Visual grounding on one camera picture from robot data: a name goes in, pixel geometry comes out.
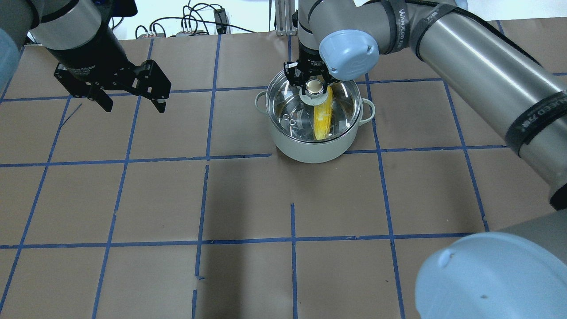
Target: glass lid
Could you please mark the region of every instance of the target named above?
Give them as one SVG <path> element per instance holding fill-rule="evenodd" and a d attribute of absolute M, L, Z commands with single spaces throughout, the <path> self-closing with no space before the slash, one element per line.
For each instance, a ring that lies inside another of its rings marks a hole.
<path fill-rule="evenodd" d="M 283 71 L 268 87 L 268 114 L 285 135 L 302 142 L 324 142 L 357 125 L 361 97 L 354 81 L 334 83 L 322 93 L 319 79 L 307 83 L 307 94 L 292 87 Z"/>

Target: pot handle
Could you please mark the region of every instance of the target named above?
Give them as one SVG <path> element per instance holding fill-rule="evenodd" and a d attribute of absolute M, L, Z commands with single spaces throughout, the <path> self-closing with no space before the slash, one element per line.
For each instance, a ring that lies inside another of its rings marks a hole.
<path fill-rule="evenodd" d="M 363 119 L 361 121 L 358 122 L 358 126 L 366 124 L 370 121 L 372 121 L 372 119 L 374 118 L 374 115 L 376 115 L 376 106 L 374 106 L 374 103 L 372 103 L 371 100 L 368 99 L 362 99 L 362 103 L 363 104 L 368 104 L 368 106 L 370 106 L 370 109 L 372 110 L 372 114 L 370 114 L 370 117 L 367 119 Z"/>
<path fill-rule="evenodd" d="M 260 93 L 258 93 L 258 95 L 256 96 L 256 100 L 254 101 L 254 105 L 256 106 L 256 109 L 258 110 L 258 112 L 262 113 L 262 114 L 268 114 L 268 110 L 266 110 L 266 108 L 264 108 L 263 110 L 258 106 L 258 101 L 260 100 L 260 98 L 264 95 L 266 95 L 268 91 L 262 91 Z"/>

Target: white wall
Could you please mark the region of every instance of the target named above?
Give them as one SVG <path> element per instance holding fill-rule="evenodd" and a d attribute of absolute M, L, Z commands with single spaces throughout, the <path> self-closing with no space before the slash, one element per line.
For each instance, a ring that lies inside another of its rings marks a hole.
<path fill-rule="evenodd" d="M 360 5 L 366 0 L 354 0 Z M 192 0 L 192 5 L 199 2 L 218 3 L 225 7 L 230 23 L 256 32 L 272 30 L 273 15 L 268 19 L 268 0 Z M 567 0 L 468 0 L 469 10 L 485 20 L 512 20 L 528 18 L 550 18 L 567 16 Z M 155 19 L 164 16 L 182 16 L 181 8 L 187 4 L 186 0 L 137 0 L 138 15 L 124 19 L 124 22 L 115 29 L 120 40 L 134 39 L 134 31 L 140 24 L 148 25 Z M 200 11 L 203 19 L 214 21 L 213 10 Z M 167 36 L 181 31 L 179 20 L 165 20 L 160 22 L 167 32 Z M 214 25 L 209 25 L 211 33 Z"/>

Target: pot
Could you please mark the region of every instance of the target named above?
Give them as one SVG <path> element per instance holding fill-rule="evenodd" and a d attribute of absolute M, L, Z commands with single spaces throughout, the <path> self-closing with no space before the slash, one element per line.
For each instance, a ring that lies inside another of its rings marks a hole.
<path fill-rule="evenodd" d="M 331 85 L 333 90 L 333 111 L 331 129 L 322 139 L 314 134 L 313 111 L 310 98 L 301 96 L 300 87 L 292 87 L 284 71 L 271 81 L 267 91 L 256 96 L 258 111 L 266 114 L 272 125 L 270 135 L 280 151 L 296 161 L 322 163 L 337 158 L 349 149 L 356 137 L 358 127 L 374 118 L 376 108 L 372 101 L 360 96 L 354 81 L 342 81 Z M 258 101 L 266 96 L 266 106 Z M 371 115 L 362 118 L 362 105 L 371 108 Z"/>

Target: yellow object inside pot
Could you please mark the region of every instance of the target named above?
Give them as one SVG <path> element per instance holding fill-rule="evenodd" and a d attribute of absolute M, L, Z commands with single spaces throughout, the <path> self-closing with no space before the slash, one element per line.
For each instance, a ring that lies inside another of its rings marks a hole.
<path fill-rule="evenodd" d="M 313 106 L 313 126 L 316 140 L 328 137 L 331 131 L 331 117 L 333 114 L 333 89 L 327 87 L 327 99 L 325 102 Z"/>

